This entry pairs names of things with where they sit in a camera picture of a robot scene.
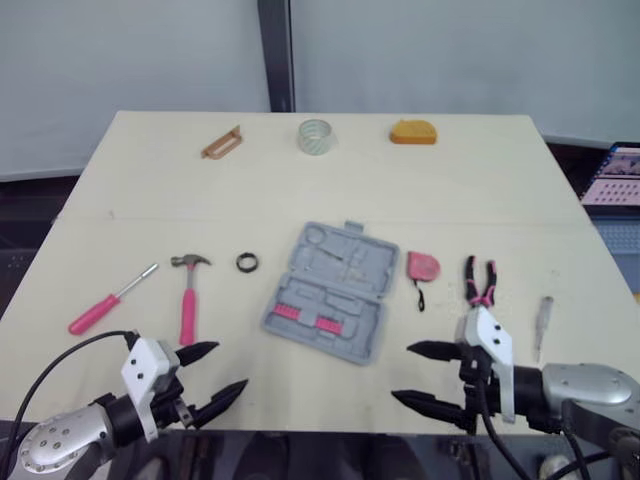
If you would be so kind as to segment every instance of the pliers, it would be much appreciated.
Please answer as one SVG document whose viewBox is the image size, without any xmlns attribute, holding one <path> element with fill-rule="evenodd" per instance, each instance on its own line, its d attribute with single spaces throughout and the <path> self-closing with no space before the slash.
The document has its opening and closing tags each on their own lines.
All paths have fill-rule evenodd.
<svg viewBox="0 0 640 480">
<path fill-rule="evenodd" d="M 473 263 L 476 257 L 471 255 L 467 258 L 467 263 L 464 267 L 464 281 L 466 286 L 465 297 L 469 302 L 469 305 L 476 307 L 478 305 L 484 305 L 485 307 L 492 307 L 496 302 L 493 298 L 493 293 L 496 290 L 496 282 L 498 281 L 498 274 L 496 273 L 496 262 L 490 260 L 487 262 L 487 287 L 482 295 L 478 295 L 478 289 L 476 288 L 476 282 L 473 279 Z"/>
</svg>

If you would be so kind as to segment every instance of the pink screwdriver handle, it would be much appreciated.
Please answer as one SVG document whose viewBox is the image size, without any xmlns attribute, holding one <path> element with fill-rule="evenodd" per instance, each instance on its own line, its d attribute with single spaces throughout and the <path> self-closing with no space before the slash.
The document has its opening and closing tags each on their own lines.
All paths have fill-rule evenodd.
<svg viewBox="0 0 640 480">
<path fill-rule="evenodd" d="M 196 339 L 196 291 L 187 288 L 182 297 L 180 345 L 192 345 Z"/>
<path fill-rule="evenodd" d="M 78 318 L 76 318 L 71 325 L 69 325 L 69 333 L 73 335 L 82 335 L 89 327 L 104 317 L 109 310 L 120 303 L 120 299 L 115 295 L 109 295 L 107 298 L 99 303 L 96 303 L 89 310 L 84 312 Z"/>
</svg>

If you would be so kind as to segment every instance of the gray tool case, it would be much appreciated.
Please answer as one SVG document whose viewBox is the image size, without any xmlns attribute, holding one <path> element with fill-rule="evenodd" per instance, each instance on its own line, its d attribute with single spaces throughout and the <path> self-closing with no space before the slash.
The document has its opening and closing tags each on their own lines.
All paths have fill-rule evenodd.
<svg viewBox="0 0 640 480">
<path fill-rule="evenodd" d="M 265 330 L 360 365 L 374 358 L 398 260 L 397 245 L 362 235 L 363 226 L 309 222 L 289 260 L 290 273 L 262 319 Z"/>
</svg>

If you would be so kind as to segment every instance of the pink tape measure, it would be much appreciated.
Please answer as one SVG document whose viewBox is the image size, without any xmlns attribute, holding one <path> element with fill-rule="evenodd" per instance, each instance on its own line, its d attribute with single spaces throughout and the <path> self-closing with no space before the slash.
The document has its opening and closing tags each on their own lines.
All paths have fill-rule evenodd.
<svg viewBox="0 0 640 480">
<path fill-rule="evenodd" d="M 432 282 L 438 278 L 438 275 L 440 275 L 440 263 L 431 255 L 409 252 L 409 256 L 407 257 L 407 275 L 413 280 L 413 284 L 418 289 L 418 292 L 420 292 L 418 310 L 424 312 L 424 294 L 422 290 L 420 290 L 420 287 L 418 287 L 418 282 Z"/>
</svg>

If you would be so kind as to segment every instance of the hammer head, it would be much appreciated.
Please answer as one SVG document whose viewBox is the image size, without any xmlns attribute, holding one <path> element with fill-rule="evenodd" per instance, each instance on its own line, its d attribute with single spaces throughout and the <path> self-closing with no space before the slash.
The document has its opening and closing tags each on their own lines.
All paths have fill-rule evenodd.
<svg viewBox="0 0 640 480">
<path fill-rule="evenodd" d="M 174 267 L 179 267 L 181 265 L 193 266 L 196 263 L 206 263 L 207 265 L 211 265 L 211 262 L 200 255 L 196 255 L 195 253 L 188 253 L 182 257 L 171 257 L 171 265 Z"/>
</svg>

